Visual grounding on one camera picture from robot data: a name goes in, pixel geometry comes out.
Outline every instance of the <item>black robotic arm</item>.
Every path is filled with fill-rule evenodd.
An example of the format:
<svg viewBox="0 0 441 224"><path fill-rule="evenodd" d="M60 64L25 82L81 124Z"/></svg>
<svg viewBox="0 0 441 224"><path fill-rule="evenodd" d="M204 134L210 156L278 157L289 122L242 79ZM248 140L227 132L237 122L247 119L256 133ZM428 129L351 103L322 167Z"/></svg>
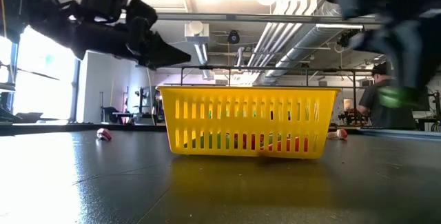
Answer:
<svg viewBox="0 0 441 224"><path fill-rule="evenodd" d="M150 30L158 16L141 0L2 0L0 10L0 34L15 43L25 27L31 26L80 59L91 50L135 60L153 70L191 59ZM123 11L126 22L117 23Z"/></svg>

